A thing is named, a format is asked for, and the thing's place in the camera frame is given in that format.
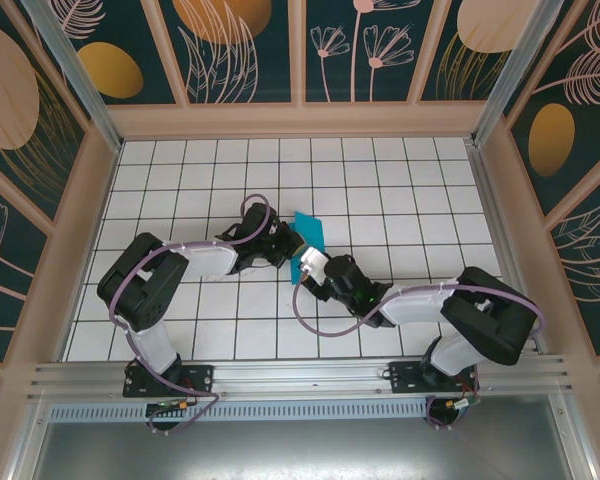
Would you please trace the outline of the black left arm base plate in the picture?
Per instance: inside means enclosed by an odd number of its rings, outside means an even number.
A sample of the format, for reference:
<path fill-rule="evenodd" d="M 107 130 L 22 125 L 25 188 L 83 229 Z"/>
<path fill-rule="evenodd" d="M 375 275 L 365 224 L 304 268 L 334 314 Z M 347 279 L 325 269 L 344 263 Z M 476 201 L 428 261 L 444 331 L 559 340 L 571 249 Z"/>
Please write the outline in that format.
<path fill-rule="evenodd" d="M 213 386 L 214 367 L 211 365 L 176 365 L 169 368 L 164 377 L 171 383 L 188 390 L 210 392 Z M 184 393 L 158 381 L 144 366 L 137 362 L 125 368 L 122 388 L 124 398 L 176 398 Z"/>

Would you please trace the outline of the aluminium side rail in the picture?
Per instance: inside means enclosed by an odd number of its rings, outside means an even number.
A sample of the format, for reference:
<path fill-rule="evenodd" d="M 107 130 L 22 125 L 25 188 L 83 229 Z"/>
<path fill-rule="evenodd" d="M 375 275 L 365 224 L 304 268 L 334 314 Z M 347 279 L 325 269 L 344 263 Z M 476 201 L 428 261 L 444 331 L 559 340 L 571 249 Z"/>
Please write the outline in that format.
<path fill-rule="evenodd" d="M 452 301 L 456 311 L 452 323 L 460 327 L 480 354 L 498 364 L 513 366 L 524 352 L 525 342 L 539 336 L 544 316 L 526 292 L 518 289 L 519 272 L 489 179 L 477 150 L 469 146 L 467 151 L 504 280 L 498 281 L 485 268 L 468 267 L 461 280 L 462 287 L 471 292 Z"/>

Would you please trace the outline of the pale leaf outlines wall panel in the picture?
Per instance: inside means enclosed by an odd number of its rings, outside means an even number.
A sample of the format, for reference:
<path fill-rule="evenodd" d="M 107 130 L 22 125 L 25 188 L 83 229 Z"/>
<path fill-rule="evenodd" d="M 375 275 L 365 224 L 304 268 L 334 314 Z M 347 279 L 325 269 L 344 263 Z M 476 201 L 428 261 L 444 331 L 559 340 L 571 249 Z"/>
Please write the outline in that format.
<path fill-rule="evenodd" d="M 551 236 L 592 348 L 600 356 L 600 184 Z"/>

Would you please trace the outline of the aluminium corner post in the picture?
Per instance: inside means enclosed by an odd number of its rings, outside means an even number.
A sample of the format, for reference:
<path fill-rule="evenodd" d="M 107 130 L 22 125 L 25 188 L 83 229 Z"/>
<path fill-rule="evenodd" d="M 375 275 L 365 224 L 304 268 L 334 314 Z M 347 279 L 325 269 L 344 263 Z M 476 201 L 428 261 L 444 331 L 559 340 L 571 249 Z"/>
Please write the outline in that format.
<path fill-rule="evenodd" d="M 122 137 L 109 114 L 100 93 L 82 65 L 69 38 L 63 32 L 46 0 L 21 0 L 32 22 L 54 58 L 64 69 L 69 82 L 91 115 L 91 119 L 115 154 L 120 152 Z"/>
<path fill-rule="evenodd" d="M 476 150 L 484 146 L 507 103 L 538 55 L 566 0 L 539 0 L 514 43 L 470 135 Z"/>

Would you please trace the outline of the gold oval wall panel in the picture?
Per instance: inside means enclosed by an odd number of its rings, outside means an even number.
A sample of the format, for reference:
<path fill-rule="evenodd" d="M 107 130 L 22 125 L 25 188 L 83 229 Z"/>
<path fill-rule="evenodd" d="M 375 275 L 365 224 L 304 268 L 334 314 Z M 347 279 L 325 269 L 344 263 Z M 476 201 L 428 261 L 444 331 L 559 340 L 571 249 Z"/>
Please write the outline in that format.
<path fill-rule="evenodd" d="M 41 0 L 108 106 L 185 103 L 159 0 Z"/>

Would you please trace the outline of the pink flowers wall panel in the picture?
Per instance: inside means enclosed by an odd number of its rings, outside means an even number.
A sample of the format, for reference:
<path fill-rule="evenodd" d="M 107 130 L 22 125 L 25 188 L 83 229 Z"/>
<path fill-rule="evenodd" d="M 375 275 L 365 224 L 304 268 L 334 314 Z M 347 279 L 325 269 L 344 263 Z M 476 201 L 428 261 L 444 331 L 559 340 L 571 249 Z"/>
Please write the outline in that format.
<path fill-rule="evenodd" d="M 433 0 L 306 0 L 310 103 L 407 97 Z"/>

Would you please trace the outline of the aluminium lower frame rail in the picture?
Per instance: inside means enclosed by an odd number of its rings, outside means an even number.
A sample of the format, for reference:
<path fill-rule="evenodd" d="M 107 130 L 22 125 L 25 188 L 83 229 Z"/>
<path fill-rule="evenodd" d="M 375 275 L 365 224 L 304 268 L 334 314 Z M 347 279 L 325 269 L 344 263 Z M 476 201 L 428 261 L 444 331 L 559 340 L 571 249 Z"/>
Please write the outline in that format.
<path fill-rule="evenodd" d="M 597 459 L 572 395 L 549 396 L 569 472 L 573 480 L 600 480 Z"/>
<path fill-rule="evenodd" d="M 44 403 L 25 406 L 8 456 L 4 480 L 33 480 L 44 444 L 50 407 Z"/>

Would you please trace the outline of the blue paper sheet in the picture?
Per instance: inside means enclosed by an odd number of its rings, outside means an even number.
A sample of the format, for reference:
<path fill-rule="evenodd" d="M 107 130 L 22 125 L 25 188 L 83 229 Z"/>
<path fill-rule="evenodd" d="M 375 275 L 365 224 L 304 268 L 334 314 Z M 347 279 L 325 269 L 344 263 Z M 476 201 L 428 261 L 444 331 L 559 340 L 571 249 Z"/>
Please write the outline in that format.
<path fill-rule="evenodd" d="M 309 247 L 313 247 L 321 252 L 325 251 L 324 229 L 321 220 L 299 211 L 295 212 L 294 220 L 290 226 L 305 241 L 305 246 L 290 260 L 291 284 L 296 285 L 301 276 L 301 257 L 306 250 Z"/>

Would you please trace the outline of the gold oval and feather panel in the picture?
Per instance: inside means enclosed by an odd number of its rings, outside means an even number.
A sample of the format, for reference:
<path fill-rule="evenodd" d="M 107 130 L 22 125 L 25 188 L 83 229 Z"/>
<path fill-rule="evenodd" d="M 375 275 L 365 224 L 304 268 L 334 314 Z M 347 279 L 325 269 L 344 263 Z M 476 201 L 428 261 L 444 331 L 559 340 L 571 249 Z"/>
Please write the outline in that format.
<path fill-rule="evenodd" d="M 600 0 L 587 0 L 511 133 L 548 214 L 600 160 Z"/>

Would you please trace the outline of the gold disc and leaves panel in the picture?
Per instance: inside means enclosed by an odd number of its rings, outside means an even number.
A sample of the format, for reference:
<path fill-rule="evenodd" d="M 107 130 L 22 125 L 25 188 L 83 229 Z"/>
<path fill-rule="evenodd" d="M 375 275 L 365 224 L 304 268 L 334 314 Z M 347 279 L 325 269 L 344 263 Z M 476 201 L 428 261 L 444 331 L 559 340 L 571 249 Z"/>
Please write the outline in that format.
<path fill-rule="evenodd" d="M 158 0 L 190 104 L 289 103 L 289 0 Z"/>

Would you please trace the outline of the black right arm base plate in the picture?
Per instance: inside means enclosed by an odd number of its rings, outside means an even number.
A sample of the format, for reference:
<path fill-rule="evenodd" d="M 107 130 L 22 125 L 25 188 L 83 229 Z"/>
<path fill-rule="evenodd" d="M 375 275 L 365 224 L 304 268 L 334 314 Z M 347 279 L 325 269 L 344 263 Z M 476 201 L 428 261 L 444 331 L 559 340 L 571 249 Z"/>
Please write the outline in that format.
<path fill-rule="evenodd" d="M 460 394 L 464 385 L 475 387 L 476 375 L 475 366 L 449 376 L 423 362 L 394 361 L 387 365 L 381 377 L 390 383 L 394 394 Z"/>

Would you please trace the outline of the large pale disc wall panel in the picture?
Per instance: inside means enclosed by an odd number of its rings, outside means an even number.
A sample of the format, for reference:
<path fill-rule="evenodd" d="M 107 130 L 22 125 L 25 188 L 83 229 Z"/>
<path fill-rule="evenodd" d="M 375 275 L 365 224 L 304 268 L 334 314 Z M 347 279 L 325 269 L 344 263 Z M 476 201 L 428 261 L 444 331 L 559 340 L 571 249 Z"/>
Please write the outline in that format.
<path fill-rule="evenodd" d="M 0 5 L 0 173 L 51 220 L 84 135 Z"/>

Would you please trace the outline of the single flower wall panel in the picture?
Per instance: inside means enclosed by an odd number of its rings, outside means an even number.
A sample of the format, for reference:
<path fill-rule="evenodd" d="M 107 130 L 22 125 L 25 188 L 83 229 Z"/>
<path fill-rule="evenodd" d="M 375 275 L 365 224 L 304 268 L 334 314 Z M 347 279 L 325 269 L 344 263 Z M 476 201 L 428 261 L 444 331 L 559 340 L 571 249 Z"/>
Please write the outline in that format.
<path fill-rule="evenodd" d="M 5 361 L 47 236 L 0 195 L 0 363 Z"/>

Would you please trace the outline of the grey metal base sheet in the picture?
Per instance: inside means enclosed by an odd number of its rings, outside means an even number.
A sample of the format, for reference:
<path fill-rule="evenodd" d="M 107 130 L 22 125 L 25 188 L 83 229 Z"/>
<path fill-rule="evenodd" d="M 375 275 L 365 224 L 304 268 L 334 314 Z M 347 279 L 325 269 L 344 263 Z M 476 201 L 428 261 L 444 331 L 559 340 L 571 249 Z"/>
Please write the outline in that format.
<path fill-rule="evenodd" d="M 552 434 L 492 438 L 417 419 L 56 424 L 34 480 L 572 480 Z"/>

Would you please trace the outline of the pale disc gold lines panel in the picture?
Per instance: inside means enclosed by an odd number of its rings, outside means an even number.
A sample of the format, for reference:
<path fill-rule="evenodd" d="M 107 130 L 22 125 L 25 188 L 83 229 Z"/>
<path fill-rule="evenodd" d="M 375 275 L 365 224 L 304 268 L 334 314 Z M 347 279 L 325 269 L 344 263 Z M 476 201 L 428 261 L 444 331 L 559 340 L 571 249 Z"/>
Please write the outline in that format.
<path fill-rule="evenodd" d="M 421 100 L 485 101 L 536 0 L 451 0 Z"/>

